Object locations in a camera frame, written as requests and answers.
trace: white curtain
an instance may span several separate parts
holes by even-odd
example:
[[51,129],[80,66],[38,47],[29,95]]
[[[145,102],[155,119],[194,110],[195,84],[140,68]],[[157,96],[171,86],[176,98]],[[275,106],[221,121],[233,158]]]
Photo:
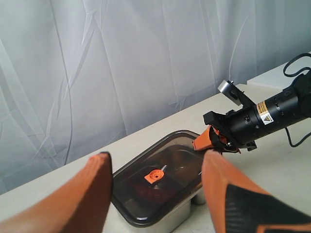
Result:
[[310,9],[0,0],[0,193],[309,52]]

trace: white table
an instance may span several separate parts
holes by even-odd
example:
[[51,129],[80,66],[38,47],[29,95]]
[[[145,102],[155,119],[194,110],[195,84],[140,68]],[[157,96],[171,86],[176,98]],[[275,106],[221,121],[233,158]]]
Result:
[[[288,62],[248,80],[247,84],[268,88],[276,88],[280,90],[284,89],[285,87],[288,87],[292,83],[294,78],[286,77],[283,74],[283,68],[287,63]],[[303,67],[311,67],[311,58],[303,57],[295,61],[287,68],[286,73],[287,74],[296,73]]]
[[[254,102],[260,102],[278,90],[252,85],[239,85]],[[68,181],[85,164],[90,155],[100,151],[112,154],[113,170],[116,171],[139,153],[165,135],[180,129],[202,133],[206,126],[203,114],[208,111],[226,113],[238,107],[222,94],[215,95],[184,111],[159,121],[145,129],[129,135],[98,151],[78,159],[51,173],[26,183],[0,196],[0,220],[12,216],[33,205]],[[311,129],[311,121],[305,120],[290,128],[296,142]],[[286,203],[311,215],[311,155],[306,142],[292,149],[287,142],[285,131],[257,140],[258,149],[242,154],[225,154],[233,164],[246,175]],[[205,205],[193,206],[191,216],[175,233],[213,233],[209,211]],[[129,232],[113,205],[109,209],[105,233]]]

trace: clear plastic lid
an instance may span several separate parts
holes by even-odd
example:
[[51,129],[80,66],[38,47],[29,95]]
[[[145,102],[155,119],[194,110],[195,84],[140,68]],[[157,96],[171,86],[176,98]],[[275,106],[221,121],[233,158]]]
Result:
[[197,136],[174,132],[114,174],[112,202],[131,225],[155,224],[200,188],[204,154],[192,148]]

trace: warning label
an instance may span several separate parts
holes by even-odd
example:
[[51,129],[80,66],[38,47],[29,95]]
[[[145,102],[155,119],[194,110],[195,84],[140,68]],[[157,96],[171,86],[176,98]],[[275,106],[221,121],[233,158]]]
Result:
[[266,106],[266,102],[260,102],[259,104],[257,104],[257,111],[260,115],[260,118],[262,120],[262,122],[267,125],[273,122],[272,116],[270,115],[267,106]]

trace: food container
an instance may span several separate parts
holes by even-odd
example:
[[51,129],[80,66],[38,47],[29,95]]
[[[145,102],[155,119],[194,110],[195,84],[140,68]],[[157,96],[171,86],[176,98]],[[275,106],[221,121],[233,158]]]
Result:
[[169,233],[189,217],[191,200],[205,203],[197,136],[173,132],[114,173],[112,203],[132,232]]

